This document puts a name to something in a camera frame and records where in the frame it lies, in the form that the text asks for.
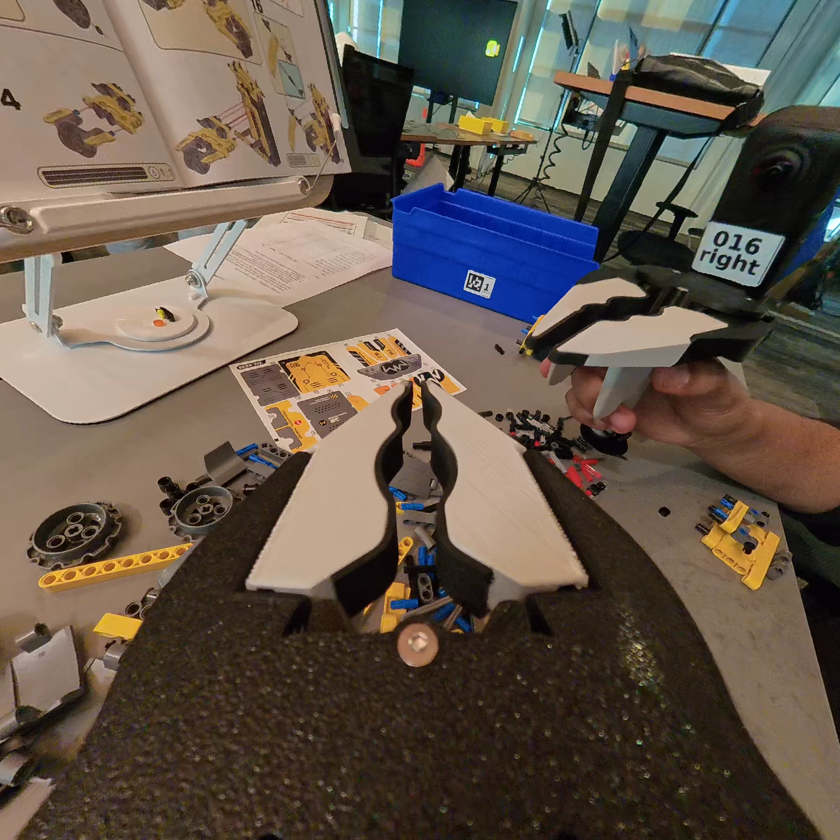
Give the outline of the small yellow plate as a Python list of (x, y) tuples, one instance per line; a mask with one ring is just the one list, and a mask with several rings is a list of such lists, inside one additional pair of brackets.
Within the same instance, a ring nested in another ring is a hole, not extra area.
[(143, 620), (117, 613), (105, 613), (92, 628), (92, 632), (107, 639), (131, 643), (142, 627)]

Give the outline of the thin yellow holed beam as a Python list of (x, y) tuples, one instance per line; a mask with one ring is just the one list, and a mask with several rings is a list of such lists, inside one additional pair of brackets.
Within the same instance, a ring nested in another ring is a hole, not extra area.
[(68, 592), (137, 574), (160, 572), (181, 560), (192, 547), (191, 543), (183, 543), (111, 560), (85, 563), (66, 570), (51, 571), (38, 579), (38, 588), (48, 593)]

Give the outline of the printed white paper sheet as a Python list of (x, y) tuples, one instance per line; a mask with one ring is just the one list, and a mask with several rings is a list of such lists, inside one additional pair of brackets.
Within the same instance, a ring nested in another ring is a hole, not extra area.
[(300, 208), (280, 213), (278, 218), (280, 224), (317, 223), (353, 238), (364, 237), (368, 219), (363, 214), (334, 212), (319, 208)]
[(285, 307), (391, 266), (390, 248), (320, 222), (252, 227), (227, 254), (208, 295)]

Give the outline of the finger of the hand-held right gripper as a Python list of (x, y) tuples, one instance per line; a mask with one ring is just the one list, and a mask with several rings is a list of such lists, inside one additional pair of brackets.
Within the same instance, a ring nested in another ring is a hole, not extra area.
[(591, 364), (620, 368), (655, 368), (678, 361), (697, 336), (725, 327), (725, 322), (700, 311), (666, 308), (654, 316), (633, 315), (620, 321), (592, 319), (583, 308), (554, 307), (547, 328), (569, 329), (573, 316), (584, 317), (582, 330), (566, 339), (549, 339), (553, 361), (548, 383), (559, 384), (573, 366)]
[(599, 321), (648, 314), (653, 299), (636, 283), (608, 277), (573, 286), (527, 334), (527, 355), (546, 358), (554, 348)]

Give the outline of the black bag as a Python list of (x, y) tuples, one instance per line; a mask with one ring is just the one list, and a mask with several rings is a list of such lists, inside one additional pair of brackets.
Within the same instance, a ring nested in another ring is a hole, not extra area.
[(764, 103), (761, 85), (714, 59), (698, 56), (646, 56), (633, 70), (633, 85), (733, 109), (747, 105), (761, 108)]

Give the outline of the white book stand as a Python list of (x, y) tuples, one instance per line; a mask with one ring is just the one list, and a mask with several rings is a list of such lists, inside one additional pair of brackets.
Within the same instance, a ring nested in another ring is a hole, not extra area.
[[(23, 260), (23, 316), (2, 324), (2, 380), (55, 419), (120, 417), (278, 340), (298, 326), (283, 306), (208, 295), (252, 219), (316, 204), (334, 175), (287, 176), (153, 192), (2, 202), (2, 262)], [(183, 276), (57, 309), (63, 253), (213, 226)], [(176, 322), (152, 325), (156, 308)]]

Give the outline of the grey curved panel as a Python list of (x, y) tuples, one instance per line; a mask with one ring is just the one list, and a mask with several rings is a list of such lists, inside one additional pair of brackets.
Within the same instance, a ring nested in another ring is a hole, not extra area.
[(85, 693), (72, 626), (61, 628), (32, 650), (22, 650), (10, 665), (20, 725), (57, 714)]

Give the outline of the blue plastic bin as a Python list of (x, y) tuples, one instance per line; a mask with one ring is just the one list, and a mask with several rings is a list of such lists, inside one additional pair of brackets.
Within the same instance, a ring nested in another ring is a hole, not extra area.
[(596, 227), (442, 184), (392, 201), (397, 279), (533, 323), (599, 267)]

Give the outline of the pile of mixed building pieces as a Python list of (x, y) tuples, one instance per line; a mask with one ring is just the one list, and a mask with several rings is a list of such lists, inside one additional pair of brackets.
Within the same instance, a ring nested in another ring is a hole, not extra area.
[[(562, 481), (561, 482), (556, 482), (557, 479), (562, 478), (562, 475), (558, 472), (558, 470), (556, 469), (553, 462), (550, 459), (547, 459), (543, 456), (543, 452), (548, 452), (548, 454), (550, 456), (554, 456), (556, 447), (553, 445), (553, 439), (551, 438), (551, 433), (555, 433), (558, 430), (558, 428), (549, 424), (549, 423), (544, 423), (541, 416), (533, 419), (530, 416), (524, 416), (523, 418), (519, 418), (518, 416), (515, 415), (515, 416), (512, 417), (512, 424), (514, 426), (514, 432), (519, 432), (521, 430), (521, 427), (527, 428), (528, 431), (531, 434), (530, 443), (541, 445), (540, 448), (528, 448), (528, 447), (526, 447), (525, 445), (522, 444), (522, 442), (519, 440), (519, 437), (517, 435), (515, 435), (515, 434), (510, 435), (510, 437), (512, 437), (522, 447), (525, 447), (525, 449), (532, 452), (532, 455), (527, 457), (527, 461), (530, 463), (531, 468), (534, 470), (534, 474), (537, 478), (537, 481), (540, 484), (542, 490), (545, 492), (545, 494), (549, 498), (549, 503), (550, 503), (554, 513), (555, 513), (555, 516), (557, 517), (557, 519), (560, 522), (560, 507), (562, 505), (562, 494), (566, 493), (570, 498), (573, 498), (574, 493), (572, 491), (572, 488), (568, 485), (565, 485)], [(409, 458), (403, 452), (404, 460), (403, 460), (402, 469), (409, 462), (413, 462), (413, 463), (419, 464), (419, 466), (422, 467), (422, 468), (431, 469), (432, 472), (434, 473), (433, 467), (431, 465), (432, 444), (431, 444), (431, 440), (430, 440), (430, 435), (429, 435), (429, 441), (430, 441), (430, 449), (429, 449), (430, 460), (429, 460), (429, 462), (414, 459), (414, 458)], [(271, 530), (273, 529), (274, 525), (276, 524), (276, 522), (278, 520), (279, 515), (281, 514), (284, 507), (286, 506), (286, 504), (288, 502), (288, 499), (291, 495), (291, 492), (293, 491), (297, 480), (301, 477), (301, 473), (302, 473), (302, 471), (303, 471), (303, 469), (306, 465), (306, 462), (308, 461), (309, 457), (313, 454), (315, 447), (313, 449), (309, 450), (309, 451), (297, 452), (294, 455), (286, 455), (284, 461), (281, 464), (277, 463), (277, 458), (271, 453), (266, 453), (266, 454), (262, 455), (263, 459), (268, 460), (268, 468), (269, 468), (270, 475), (267, 478), (265, 478), (265, 480), (261, 484), (261, 486), (266, 490), (266, 493), (255, 493), (253, 498), (254, 498), (255, 501), (268, 500), (269, 502), (276, 503), (278, 505), (277, 509), (272, 509), (272, 511), (269, 511), (269, 513), (268, 513), (268, 524), (267, 524), (267, 530), (266, 531), (261, 531), (260, 527), (258, 527), (256, 525), (249, 526), (245, 522), (245, 510), (242, 508), (242, 505), (245, 502), (245, 497), (242, 494), (235, 493), (232, 490), (227, 488), (227, 483), (229, 483), (233, 479), (236, 479), (240, 474), (246, 472), (247, 467), (248, 467), (247, 463), (246, 463), (246, 459), (240, 457), (238, 455), (237, 451), (232, 449), (231, 445), (226, 444), (225, 447), (224, 447), (224, 452), (218, 458), (219, 465), (222, 468), (222, 473), (221, 473), (222, 478), (221, 479), (212, 479), (211, 477), (207, 477), (206, 479), (204, 479), (203, 481), (201, 481), (197, 485), (195, 485), (192, 489), (190, 489), (190, 490), (193, 490), (195, 488), (206, 486), (206, 485), (219, 486), (219, 487), (225, 487), (226, 489), (230, 490), (232, 493), (234, 493), (236, 495), (238, 500), (234, 503), (234, 506), (231, 508), (231, 510), (227, 514), (227, 516), (231, 516), (234, 513), (235, 510), (238, 510), (238, 513), (237, 513), (236, 517), (231, 517), (231, 519), (229, 521), (230, 521), (232, 527), (242, 527), (242, 528), (244, 528), (245, 529), (245, 536), (254, 537), (255, 540), (256, 540), (255, 546), (252, 547), (251, 549), (248, 549), (246, 554), (243, 555), (243, 560), (244, 560), (244, 564), (245, 564), (245, 571), (244, 571), (244, 577), (245, 578), (244, 578), (243, 583), (238, 584), (238, 587), (242, 588), (245, 591), (249, 591), (248, 589), (246, 589), (245, 582), (246, 582), (246, 579), (248, 578), (249, 573), (251, 572), (251, 570), (252, 570), (252, 568), (253, 568), (256, 560), (257, 560), (259, 552), (261, 551), (262, 547), (264, 546), (265, 542), (267, 541)], [(396, 474), (396, 476), (394, 478), (398, 477), (401, 470)], [(171, 489), (171, 485), (172, 485), (172, 481), (170, 479), (168, 479), (167, 481), (162, 481), (161, 482), (161, 488), (163, 489), (163, 492), (166, 495), (166, 500), (165, 500), (165, 502), (163, 502), (163, 510), (168, 516), (169, 516), (169, 513), (170, 513), (170, 510), (172, 508), (173, 503), (175, 501), (178, 501), (182, 496), (185, 495), (185, 493), (187, 491), (189, 491), (189, 490), (184, 490), (184, 491), (181, 492), (180, 495), (176, 495), (175, 491), (173, 489)], [(393, 486), (393, 480), (392, 480), (392, 483), (389, 487), (390, 491), (391, 491), (392, 486)], [(436, 551), (438, 549), (438, 541), (436, 539), (436, 530), (437, 530), (436, 519), (437, 519), (437, 512), (438, 512), (438, 503), (442, 500), (443, 494), (440, 498), (434, 499), (434, 504), (436, 505), (436, 508), (435, 508), (435, 511), (434, 511), (434, 517), (435, 517), (435, 521), (434, 521), (434, 540), (435, 540)], [(397, 510), (396, 510), (396, 499), (395, 498), (394, 498), (394, 501), (395, 501), (396, 536), (397, 536), (397, 552), (398, 552), (398, 566), (397, 566), (397, 571), (396, 571), (396, 575), (395, 575), (395, 579), (396, 579), (396, 577), (398, 576), (398, 574), (400, 572), (400, 565), (403, 562), (400, 559), (400, 554), (399, 554), (399, 551), (400, 551), (399, 550), (399, 543), (400, 543), (401, 538), (400, 538), (400, 535), (398, 534), (398, 525), (402, 522), (403, 514), (397, 512)], [(565, 533), (567, 534), (567, 536), (569, 537), (570, 541), (572, 542), (570, 534), (567, 533), (567, 531), (564, 529), (561, 522), (560, 522), (560, 525), (563, 528), (563, 530), (565, 531)], [(217, 537), (219, 539), (221, 539), (224, 536), (224, 534), (221, 530), (221, 522), (219, 522), (218, 525), (216, 525), (216, 527), (214, 529), (217, 530)], [(205, 539), (208, 536), (208, 534), (205, 537), (203, 537), (203, 538), (201, 538), (197, 541), (194, 541), (193, 543), (200, 542), (202, 539)], [(583, 562), (582, 562), (583, 549), (576, 549), (574, 546), (573, 546), (573, 548), (575, 549), (575, 551), (576, 551), (576, 553), (579, 557), (579, 560), (583, 564)], [(436, 558), (437, 559), (433, 563), (433, 567), (434, 567), (434, 571), (438, 573), (438, 566), (437, 566), (438, 556), (437, 556), (437, 554), (436, 554)], [(339, 609), (343, 612), (343, 614), (346, 615), (346, 613), (343, 611), (343, 609), (342, 609), (342, 607), (340, 606), (339, 603), (337, 603), (335, 601), (329, 601), (329, 600), (327, 600), (327, 602), (333, 602), (336, 605), (339, 605)]]

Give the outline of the brown wooden desk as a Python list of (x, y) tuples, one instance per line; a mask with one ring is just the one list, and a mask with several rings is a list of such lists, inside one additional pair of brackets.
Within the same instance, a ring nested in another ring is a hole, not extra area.
[(491, 167), (487, 192), (489, 196), (496, 194), (505, 158), (525, 154), (529, 147), (537, 142), (528, 132), (474, 133), (455, 124), (430, 122), (407, 122), (403, 126), (402, 141), (409, 144), (452, 146), (448, 166), (448, 174), (453, 178), (452, 191), (457, 191), (466, 183), (472, 148), (478, 147), (487, 151), (496, 158)]

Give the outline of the black-legged standing desk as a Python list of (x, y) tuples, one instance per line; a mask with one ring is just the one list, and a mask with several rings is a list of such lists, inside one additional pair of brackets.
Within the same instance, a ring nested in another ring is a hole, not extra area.
[(619, 80), (609, 81), (565, 70), (557, 70), (553, 77), (559, 87), (580, 93), (604, 109), (575, 209), (575, 221), (583, 220), (615, 123), (623, 120), (636, 128), (592, 221), (598, 231), (594, 255), (598, 263), (606, 258), (646, 174), (669, 136), (693, 140), (715, 138), (721, 134), (739, 135), (750, 131), (764, 117), (763, 113), (757, 113), (737, 127), (734, 120), (739, 115), (738, 108), (639, 87), (630, 84), (630, 78), (630, 74), (621, 72)]

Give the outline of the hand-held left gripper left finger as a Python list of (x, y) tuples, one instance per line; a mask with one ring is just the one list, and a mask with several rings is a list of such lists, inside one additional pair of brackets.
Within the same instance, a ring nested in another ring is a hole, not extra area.
[(394, 582), (396, 508), (413, 383), (381, 395), (323, 439), (246, 579), (246, 589), (335, 601), (357, 616)]

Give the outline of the yellow grey sticker sheet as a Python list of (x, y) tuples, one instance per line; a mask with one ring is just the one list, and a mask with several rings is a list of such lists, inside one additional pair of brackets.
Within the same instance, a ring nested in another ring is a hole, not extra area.
[(466, 391), (399, 329), (240, 361), (229, 370), (273, 441), (289, 454), (314, 447), (404, 382), (413, 384), (413, 410), (422, 407), (425, 381), (453, 396)]

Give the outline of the black office chair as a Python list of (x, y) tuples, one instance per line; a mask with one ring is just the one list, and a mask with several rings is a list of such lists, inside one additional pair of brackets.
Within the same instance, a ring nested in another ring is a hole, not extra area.
[(331, 198), (340, 209), (390, 217), (392, 199), (404, 185), (402, 136), (413, 95), (414, 69), (347, 45), (342, 73), (350, 121), (345, 143), (351, 172), (334, 176)]
[(698, 218), (697, 213), (666, 200), (657, 202), (653, 224), (663, 212), (672, 213), (674, 220), (667, 236), (652, 233), (650, 226), (638, 231), (627, 230), (617, 237), (616, 251), (634, 266), (660, 266), (676, 271), (688, 271), (695, 252), (677, 241), (677, 235), (687, 219)]

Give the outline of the person's dark clothing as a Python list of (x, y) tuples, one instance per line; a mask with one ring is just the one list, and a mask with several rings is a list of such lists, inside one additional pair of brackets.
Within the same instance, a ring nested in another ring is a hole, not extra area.
[(839, 728), (839, 513), (780, 509), (835, 728)]

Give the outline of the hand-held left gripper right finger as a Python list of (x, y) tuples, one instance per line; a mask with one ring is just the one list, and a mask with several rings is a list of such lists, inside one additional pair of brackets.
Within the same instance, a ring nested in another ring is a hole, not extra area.
[(588, 586), (589, 576), (531, 468), (532, 452), (439, 385), (421, 388), (437, 506), (437, 572), (477, 617), (503, 602)]

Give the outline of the person's right forearm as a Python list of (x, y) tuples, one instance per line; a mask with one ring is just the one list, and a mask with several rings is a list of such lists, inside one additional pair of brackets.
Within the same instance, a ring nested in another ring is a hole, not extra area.
[(827, 423), (751, 400), (717, 456), (720, 472), (783, 507), (807, 514), (838, 508), (839, 432)]

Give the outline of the yellow blue assembled part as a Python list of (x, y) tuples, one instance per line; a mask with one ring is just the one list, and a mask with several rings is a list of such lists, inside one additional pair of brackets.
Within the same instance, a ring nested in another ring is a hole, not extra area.
[(778, 580), (792, 566), (792, 553), (770, 530), (768, 511), (725, 494), (709, 505), (707, 514), (707, 521), (696, 525), (701, 543), (750, 590)]

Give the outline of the dark grey toothed wheel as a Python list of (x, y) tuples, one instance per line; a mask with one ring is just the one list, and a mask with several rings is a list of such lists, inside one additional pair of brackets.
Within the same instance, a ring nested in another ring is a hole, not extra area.
[(50, 514), (32, 532), (28, 560), (63, 571), (102, 560), (119, 540), (123, 515), (106, 501), (80, 502)]
[(168, 527), (184, 542), (197, 541), (214, 530), (237, 500), (234, 493), (222, 486), (206, 485), (189, 490), (173, 503)]

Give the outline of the open instruction booklet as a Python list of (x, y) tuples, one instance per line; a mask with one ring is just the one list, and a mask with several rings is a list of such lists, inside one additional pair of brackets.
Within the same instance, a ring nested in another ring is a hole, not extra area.
[(2, 202), (351, 171), (324, 2), (3, 1)]

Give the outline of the person's right hand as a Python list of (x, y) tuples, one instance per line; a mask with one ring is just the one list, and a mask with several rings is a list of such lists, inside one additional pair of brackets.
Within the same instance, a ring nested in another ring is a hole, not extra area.
[(709, 465), (753, 448), (774, 424), (774, 406), (757, 401), (718, 362), (656, 368), (635, 407), (620, 405), (601, 419), (595, 401), (606, 369), (582, 366), (571, 374), (566, 403), (581, 424), (598, 431), (639, 433), (684, 448)]

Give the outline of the black monitor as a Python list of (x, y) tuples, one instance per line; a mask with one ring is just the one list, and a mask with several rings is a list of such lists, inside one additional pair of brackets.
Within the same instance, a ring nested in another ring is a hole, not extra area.
[(489, 106), (517, 11), (509, 1), (405, 1), (397, 62), (421, 88)]

